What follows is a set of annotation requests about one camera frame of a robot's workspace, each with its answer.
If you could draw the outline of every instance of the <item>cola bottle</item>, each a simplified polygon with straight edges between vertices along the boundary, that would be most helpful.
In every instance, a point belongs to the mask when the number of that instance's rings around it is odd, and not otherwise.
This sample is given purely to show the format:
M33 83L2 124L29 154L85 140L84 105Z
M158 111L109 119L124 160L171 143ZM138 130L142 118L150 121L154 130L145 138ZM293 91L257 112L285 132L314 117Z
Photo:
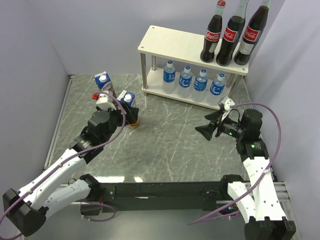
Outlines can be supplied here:
M223 34L220 51L216 56L216 63L220 66L227 66L232 60L232 54L235 51L245 26L247 3L248 0L240 0L237 10L228 21Z
M243 34L239 50L234 56L236 64L246 65L249 62L251 54L265 29L271 1L272 0L263 0L259 9L251 17Z
M210 63L215 58L215 49L218 45L222 30L222 14L226 2L219 0L216 5L214 16L212 17L204 36L203 49L200 58L205 63Z

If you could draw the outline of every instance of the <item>red label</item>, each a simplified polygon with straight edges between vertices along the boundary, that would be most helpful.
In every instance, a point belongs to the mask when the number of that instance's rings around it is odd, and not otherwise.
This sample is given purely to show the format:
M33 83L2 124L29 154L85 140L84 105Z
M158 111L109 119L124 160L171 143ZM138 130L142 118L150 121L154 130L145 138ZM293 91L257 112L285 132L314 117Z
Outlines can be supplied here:
M220 35L221 35L221 32L216 33L216 32L211 32L211 31L207 30L206 34L205 34L205 39L212 41L212 42L216 42L216 41L219 41Z
M224 31L223 38L227 40L228 42L234 42L237 38L238 32L237 31L232 31L230 28L226 27Z
M255 42L258 40L259 33L260 33L260 31L253 30L252 28L247 26L243 36L245 39L247 39L251 42Z

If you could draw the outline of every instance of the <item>dark liquid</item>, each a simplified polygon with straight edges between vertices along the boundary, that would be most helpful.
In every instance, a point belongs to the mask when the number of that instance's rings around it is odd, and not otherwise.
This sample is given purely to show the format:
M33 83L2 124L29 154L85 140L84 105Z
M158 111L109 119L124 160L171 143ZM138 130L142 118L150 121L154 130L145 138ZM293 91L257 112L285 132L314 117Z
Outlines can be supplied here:
M232 54L234 53L235 48L239 42L239 37L241 36L244 26L245 26L244 18L241 18L240 16L232 16L230 18L228 22L228 28L233 31L237 31L238 34L234 42L229 42L224 38L222 39L220 51L216 56L216 62L220 66L227 66L230 64L232 60Z
M266 6L260 6L259 9L254 13L254 15L252 16L252 18L249 21L248 26L254 30L259 30L261 31L258 38L260 38L262 32L264 31L264 28L266 26L267 23L267 19L268 19L268 12L269 12L269 8L267 8ZM251 57L252 52L254 51L259 39L257 39L256 41L252 42L249 41L245 38L242 39L245 43L247 44L253 44L253 48L250 52L250 54L243 54L241 52L237 52L236 55L234 56L234 61L236 64L238 65L246 65L249 62L249 59Z
M222 30L222 16L221 15L214 15L208 25L208 30L212 33L220 33ZM217 44L217 41L209 41L204 38L203 42L203 49L200 54L200 58L205 63L210 63L215 58L215 52L209 52L212 44Z

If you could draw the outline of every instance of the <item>shelf leg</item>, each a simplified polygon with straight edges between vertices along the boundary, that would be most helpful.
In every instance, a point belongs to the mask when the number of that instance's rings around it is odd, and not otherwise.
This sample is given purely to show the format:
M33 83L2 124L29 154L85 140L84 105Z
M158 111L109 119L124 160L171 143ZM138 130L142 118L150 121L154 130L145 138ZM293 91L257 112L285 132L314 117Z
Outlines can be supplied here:
M237 87L238 87L242 77L243 77L242 75L236 75L235 81L231 87L229 94L228 94L229 98L232 98L233 95L235 94L235 91L237 90Z
M142 86L143 86L143 89L148 89L146 55L144 53L140 53L140 58L141 58L141 69L142 69Z
M157 69L156 56L151 56L151 62L152 62L152 71L155 71Z
M229 79L228 79L228 81L226 82L226 85L225 85L227 88L231 87L232 82L234 81L234 78L235 78L235 74L231 73L231 75L230 75L230 77L229 77Z

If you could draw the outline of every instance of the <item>lower shelf board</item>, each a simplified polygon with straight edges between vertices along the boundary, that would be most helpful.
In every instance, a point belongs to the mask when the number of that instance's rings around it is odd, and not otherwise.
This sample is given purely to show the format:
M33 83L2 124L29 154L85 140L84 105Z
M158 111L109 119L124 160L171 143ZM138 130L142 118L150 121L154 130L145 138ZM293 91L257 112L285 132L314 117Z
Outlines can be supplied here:
M162 90L162 85L163 85L163 74L164 74L164 69L163 68L156 68L156 70L152 70L150 69L148 76L147 76L147 85L148 88L144 89L142 87L142 91L144 91L145 93L148 94L154 94L154 95L158 95L158 96L162 96L165 98L169 98L169 99L174 99L174 100L178 100L181 102L185 102L185 103L189 103L189 104L194 104L194 105L198 105L198 106L202 106L205 108L209 108L209 109L215 109L218 110L220 109L218 106L218 101L227 96L230 92L231 88L227 88L225 87L222 94L216 98L216 105L215 106L210 106L207 104L207 96L210 94L209 93L209 89L212 83L212 80L209 79L206 85L206 89L205 89L205 97L204 100L202 102L195 102L191 99L191 92L194 86L194 82L195 82L195 76L192 77L192 82L191 82L191 91L190 91L190 95L187 98L181 98L178 96L178 85L179 85L179 78L180 78L180 72L176 72L175 73L175 79L174 79L174 84L175 84L175 90L173 91L173 93L171 94L167 94L164 93L164 91Z

